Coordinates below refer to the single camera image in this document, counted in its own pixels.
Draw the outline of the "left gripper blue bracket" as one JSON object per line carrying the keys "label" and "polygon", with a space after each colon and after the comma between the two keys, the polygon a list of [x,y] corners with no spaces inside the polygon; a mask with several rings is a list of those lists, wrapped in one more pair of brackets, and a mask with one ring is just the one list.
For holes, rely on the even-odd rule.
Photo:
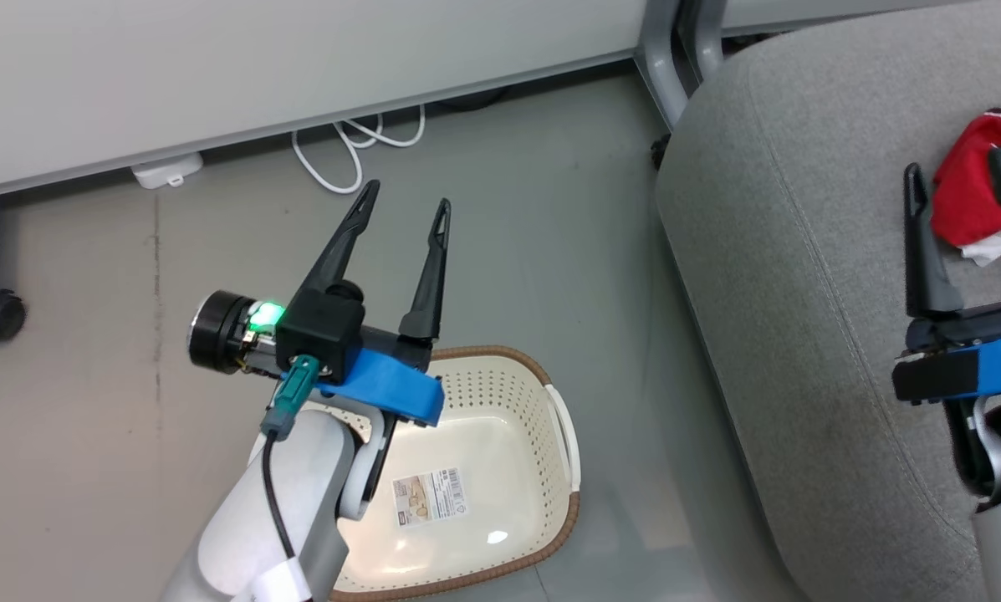
{"label": "left gripper blue bracket", "polygon": [[[361,288],[347,281],[356,239],[369,225],[380,181],[366,182],[298,288],[298,300],[335,296],[362,304]],[[189,358],[195,366],[226,375],[244,372],[276,380],[263,426],[291,427],[313,393],[344,397],[377,408],[383,416],[434,426],[442,413],[442,385],[428,376],[432,340],[442,328],[444,282],[452,205],[442,198],[427,235],[428,251],[415,298],[398,334],[362,325],[362,350],[342,384],[321,380],[317,359],[299,355],[289,370],[276,365],[275,329],[287,305],[258,302],[218,290],[202,302],[189,327]]]}

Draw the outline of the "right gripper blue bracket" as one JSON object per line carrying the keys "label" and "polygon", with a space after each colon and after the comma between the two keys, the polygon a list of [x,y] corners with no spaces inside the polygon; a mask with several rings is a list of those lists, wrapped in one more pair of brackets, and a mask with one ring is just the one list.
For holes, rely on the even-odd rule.
{"label": "right gripper blue bracket", "polygon": [[[1001,206],[1001,148],[989,150],[987,164]],[[923,171],[911,163],[904,170],[906,312],[932,319],[908,325],[904,354],[891,371],[894,396],[920,404],[1000,395],[1001,304],[965,309],[947,275],[932,214]]]}

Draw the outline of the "white garment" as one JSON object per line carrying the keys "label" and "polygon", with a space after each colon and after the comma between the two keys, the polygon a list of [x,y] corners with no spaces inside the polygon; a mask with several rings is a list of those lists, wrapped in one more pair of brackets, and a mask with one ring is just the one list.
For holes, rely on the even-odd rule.
{"label": "white garment", "polygon": [[959,248],[960,255],[979,267],[986,267],[1001,258],[1001,230],[984,239]]}

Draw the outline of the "red striped sports garment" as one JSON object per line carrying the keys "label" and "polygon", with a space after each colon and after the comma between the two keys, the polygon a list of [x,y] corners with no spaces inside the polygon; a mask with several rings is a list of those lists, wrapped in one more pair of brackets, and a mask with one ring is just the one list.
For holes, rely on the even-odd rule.
{"label": "red striped sports garment", "polygon": [[1001,108],[972,120],[933,176],[932,229],[958,250],[1001,230],[1001,206],[987,166],[992,148],[1001,148]]}

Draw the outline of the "cream perforated laundry basket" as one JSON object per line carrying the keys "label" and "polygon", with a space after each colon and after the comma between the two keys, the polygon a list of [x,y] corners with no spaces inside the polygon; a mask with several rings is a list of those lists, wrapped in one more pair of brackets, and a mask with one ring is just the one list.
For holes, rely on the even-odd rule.
{"label": "cream perforated laundry basket", "polygon": [[[329,602],[396,602],[502,578],[554,555],[580,513],[580,450],[564,399],[534,358],[499,345],[439,349],[434,427],[397,424],[375,496],[342,521],[350,555]],[[457,468],[466,517],[401,528],[398,477]]]}

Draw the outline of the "basket sticker label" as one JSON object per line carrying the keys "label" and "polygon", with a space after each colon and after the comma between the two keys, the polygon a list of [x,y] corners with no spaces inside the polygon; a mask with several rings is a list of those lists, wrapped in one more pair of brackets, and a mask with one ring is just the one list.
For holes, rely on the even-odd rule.
{"label": "basket sticker label", "polygon": [[469,512],[462,475],[457,468],[398,477],[391,484],[401,528],[466,517]]}

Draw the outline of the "grey fabric sofa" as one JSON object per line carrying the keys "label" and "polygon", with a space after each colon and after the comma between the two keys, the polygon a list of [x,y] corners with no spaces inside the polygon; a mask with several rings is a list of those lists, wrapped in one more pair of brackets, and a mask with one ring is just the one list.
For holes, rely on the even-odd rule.
{"label": "grey fabric sofa", "polygon": [[1001,0],[788,32],[707,77],[656,199],[784,567],[811,602],[988,602],[941,409],[899,403],[904,168],[1001,107]]}

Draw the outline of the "large white partition panel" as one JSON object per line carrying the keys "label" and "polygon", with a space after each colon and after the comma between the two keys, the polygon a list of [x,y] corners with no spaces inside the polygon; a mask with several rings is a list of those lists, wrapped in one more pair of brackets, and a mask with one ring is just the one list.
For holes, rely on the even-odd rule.
{"label": "large white partition panel", "polygon": [[623,58],[648,0],[0,0],[0,193]]}

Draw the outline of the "white power adapter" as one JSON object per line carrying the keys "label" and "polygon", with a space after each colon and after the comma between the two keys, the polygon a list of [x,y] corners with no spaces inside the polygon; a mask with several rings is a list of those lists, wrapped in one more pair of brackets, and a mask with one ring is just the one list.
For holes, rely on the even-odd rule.
{"label": "white power adapter", "polygon": [[145,161],[131,166],[130,172],[141,187],[146,190],[156,190],[165,186],[183,186],[188,176],[197,174],[202,168],[202,154],[193,152],[162,160]]}

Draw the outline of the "small white partition panel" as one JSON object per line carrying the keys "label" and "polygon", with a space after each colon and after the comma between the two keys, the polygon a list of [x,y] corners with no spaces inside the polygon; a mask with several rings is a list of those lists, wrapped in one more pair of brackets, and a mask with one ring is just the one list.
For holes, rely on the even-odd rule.
{"label": "small white partition panel", "polygon": [[722,32],[742,35],[967,0],[726,0]]}

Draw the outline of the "white paper tag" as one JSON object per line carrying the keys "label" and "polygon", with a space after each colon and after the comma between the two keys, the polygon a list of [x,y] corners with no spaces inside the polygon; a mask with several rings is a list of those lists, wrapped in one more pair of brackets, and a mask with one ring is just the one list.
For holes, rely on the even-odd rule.
{"label": "white paper tag", "polygon": [[297,557],[259,575],[251,583],[252,602],[312,602],[310,591],[300,560]]}

